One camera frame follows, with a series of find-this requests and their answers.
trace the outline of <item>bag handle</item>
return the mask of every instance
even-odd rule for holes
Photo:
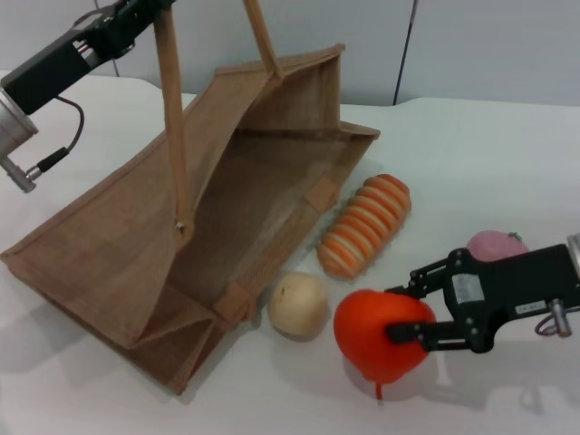
[[[260,50],[266,71],[281,79],[283,76],[282,68],[280,68],[280,63],[274,52],[274,46],[272,45],[272,40],[266,27],[266,21],[264,20],[259,0],[244,0],[244,6],[246,7],[250,23],[252,24],[257,48]]]
[[[181,103],[181,74],[173,12],[171,7],[161,11],[153,24],[159,57],[161,89],[165,105],[165,131],[169,160],[173,171],[176,197],[176,241],[178,250],[193,234],[193,217],[189,214],[187,189],[185,122]]]

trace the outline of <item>pink ball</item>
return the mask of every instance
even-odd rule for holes
[[[517,233],[481,231],[467,244],[469,252],[479,261],[496,261],[529,252]]]

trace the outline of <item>white table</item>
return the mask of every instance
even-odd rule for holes
[[[0,178],[2,250],[163,128],[160,91],[145,82],[87,77],[65,95],[86,110],[86,130],[32,194]],[[77,125],[58,101],[33,118],[40,134],[13,154],[23,167],[68,144]],[[354,288],[406,282],[411,269],[482,229],[518,231],[533,248],[580,231],[579,108],[422,99],[343,106],[343,118],[382,131],[343,194],[388,172],[411,187],[413,212],[356,287],[324,277],[312,253],[299,262],[329,285],[332,308]],[[428,302],[449,318],[440,297]],[[536,320],[502,328],[491,353],[431,355],[385,388],[378,406],[372,388],[345,370],[331,324],[313,342],[294,343],[264,316],[233,333],[175,398],[0,266],[0,433],[577,433],[580,343],[540,340]],[[580,315],[571,323],[579,330]]]

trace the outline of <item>jute bag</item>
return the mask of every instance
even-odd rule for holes
[[[341,45],[217,70],[181,109],[170,9],[155,23],[166,131],[2,254],[12,273],[181,393],[330,208],[379,134],[339,120]]]

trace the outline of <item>orange striped bread roll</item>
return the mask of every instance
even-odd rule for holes
[[[324,271],[354,279],[393,238],[409,211],[404,183],[391,175],[367,179],[316,249]]]

